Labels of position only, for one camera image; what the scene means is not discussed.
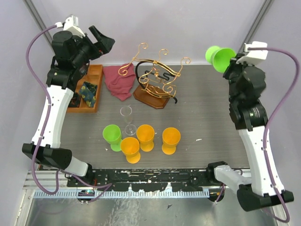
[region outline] yellow cup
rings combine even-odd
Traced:
[[[129,163],[137,163],[140,160],[139,141],[134,137],[127,137],[120,144],[121,151]]]
[[[150,152],[154,148],[155,130],[150,125],[142,125],[137,129],[137,138],[140,142],[140,148],[144,152]]]
[[[181,133],[176,128],[169,127],[163,131],[162,139],[162,151],[165,154],[173,154],[175,153],[176,146],[181,139]]]

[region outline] white wall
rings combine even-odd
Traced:
[[[169,50],[164,62],[179,64],[184,56],[192,63],[205,63],[209,46],[240,48],[264,0],[33,0],[46,26],[79,17],[81,29],[95,25],[116,40],[101,64],[123,64],[147,42],[142,58],[157,58]]]
[[[25,52],[39,32],[21,0],[0,8],[0,225],[13,224],[30,166],[22,144],[30,142],[40,121],[44,94],[26,66]],[[32,48],[31,62],[46,81],[52,51],[42,37]]]
[[[253,40],[267,42],[270,47],[291,51],[301,61],[300,1],[274,1]],[[293,80],[293,61],[282,54],[269,52],[267,60],[258,66],[266,72],[267,89],[262,103],[270,115]],[[300,225],[301,209],[301,80],[275,118],[270,128],[271,147],[278,173],[287,190],[294,193],[289,203],[291,225]]]

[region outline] brown wooden stand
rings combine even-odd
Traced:
[[[102,65],[90,65],[88,68],[88,73],[82,77],[81,80],[77,83],[75,92],[79,92],[79,89],[82,87],[84,81],[90,82],[97,85],[96,91],[96,102],[94,107],[88,107],[86,102],[81,99],[79,107],[68,107],[68,113],[96,113],[98,110],[99,98],[100,98],[100,89],[102,87],[103,80],[103,66]]]
[[[139,100],[140,102],[155,109],[163,109],[170,99],[154,97],[151,94],[148,94],[146,91],[144,91],[140,85],[138,85],[133,95],[136,100]]]

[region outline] red cloth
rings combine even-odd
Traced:
[[[130,64],[127,68],[121,69],[121,71],[127,69],[125,76],[119,75],[119,68],[125,66],[107,66],[103,68],[103,74],[105,77],[105,84],[111,94],[121,101],[128,99],[132,94],[130,89],[133,87],[136,75],[134,72],[134,65]]]

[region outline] green cup held by gripper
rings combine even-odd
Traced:
[[[108,125],[103,129],[103,138],[111,145],[111,149],[120,152],[121,130],[117,125]]]
[[[230,65],[230,59],[236,56],[236,52],[231,48],[221,48],[212,46],[206,51],[206,60],[216,71],[224,73]]]

